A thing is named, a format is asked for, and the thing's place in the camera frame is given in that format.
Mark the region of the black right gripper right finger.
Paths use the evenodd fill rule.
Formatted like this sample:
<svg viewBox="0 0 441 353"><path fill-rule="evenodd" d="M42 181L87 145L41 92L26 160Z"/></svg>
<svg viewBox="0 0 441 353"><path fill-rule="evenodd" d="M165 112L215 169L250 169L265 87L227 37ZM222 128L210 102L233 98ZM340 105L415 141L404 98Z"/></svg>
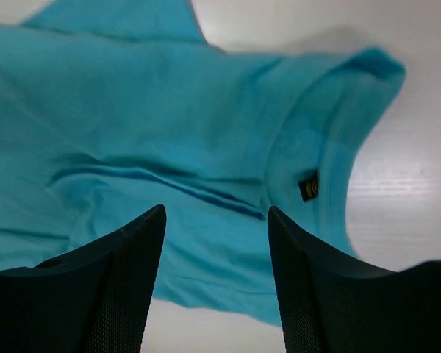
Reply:
<svg viewBox="0 0 441 353"><path fill-rule="evenodd" d="M288 352L441 352L441 260L379 268L277 207L268 241Z"/></svg>

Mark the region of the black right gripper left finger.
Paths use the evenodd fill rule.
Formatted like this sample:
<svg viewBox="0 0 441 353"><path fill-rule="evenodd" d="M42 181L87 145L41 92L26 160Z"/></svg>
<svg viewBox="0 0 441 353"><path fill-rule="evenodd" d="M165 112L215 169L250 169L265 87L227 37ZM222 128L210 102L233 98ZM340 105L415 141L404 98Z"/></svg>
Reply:
<svg viewBox="0 0 441 353"><path fill-rule="evenodd" d="M157 205L33 267L0 271L0 352L138 352L165 237Z"/></svg>

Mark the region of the light blue t shirt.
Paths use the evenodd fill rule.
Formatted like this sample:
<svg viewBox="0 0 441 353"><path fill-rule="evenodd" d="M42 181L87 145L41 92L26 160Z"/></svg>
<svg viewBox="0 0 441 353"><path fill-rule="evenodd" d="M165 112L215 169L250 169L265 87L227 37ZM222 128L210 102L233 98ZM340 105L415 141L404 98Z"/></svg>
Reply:
<svg viewBox="0 0 441 353"><path fill-rule="evenodd" d="M163 204L154 296L277 325L268 210L351 254L351 169L405 76L376 47L225 52L188 1L56 1L0 24L0 270Z"/></svg>

